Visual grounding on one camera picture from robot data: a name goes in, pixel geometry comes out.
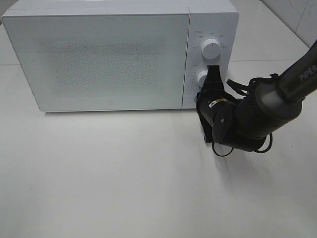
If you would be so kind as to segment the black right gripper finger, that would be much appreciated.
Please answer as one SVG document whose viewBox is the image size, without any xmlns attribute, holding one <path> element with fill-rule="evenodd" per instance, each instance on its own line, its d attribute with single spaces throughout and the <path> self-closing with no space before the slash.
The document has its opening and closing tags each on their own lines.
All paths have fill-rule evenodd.
<svg viewBox="0 0 317 238">
<path fill-rule="evenodd" d="M 202 91 L 206 90 L 224 91 L 219 65 L 208 65 L 208 72 L 202 86 Z"/>
</svg>

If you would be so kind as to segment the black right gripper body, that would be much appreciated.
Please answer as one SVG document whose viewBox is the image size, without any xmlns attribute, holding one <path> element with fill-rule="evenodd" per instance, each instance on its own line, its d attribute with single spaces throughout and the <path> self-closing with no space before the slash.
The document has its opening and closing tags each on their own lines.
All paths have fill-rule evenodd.
<svg viewBox="0 0 317 238">
<path fill-rule="evenodd" d="M 225 92 L 224 87 L 208 86 L 201 88 L 196 96 L 196 111 L 204 132 L 204 141 L 213 142 L 213 124 L 216 114 L 228 105 L 234 105 L 233 96 Z"/>
</svg>

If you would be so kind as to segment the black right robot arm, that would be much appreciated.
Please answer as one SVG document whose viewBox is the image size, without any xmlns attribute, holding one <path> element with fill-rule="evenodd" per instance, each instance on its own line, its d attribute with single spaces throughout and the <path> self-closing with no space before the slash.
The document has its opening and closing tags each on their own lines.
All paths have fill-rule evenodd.
<svg viewBox="0 0 317 238">
<path fill-rule="evenodd" d="M 317 45 L 281 75 L 257 77 L 248 85 L 227 80 L 241 99 L 224 89 L 218 65 L 209 65 L 196 96 L 205 142 L 247 152 L 271 149 L 272 133 L 299 116 L 302 101 L 317 89 Z"/>
</svg>

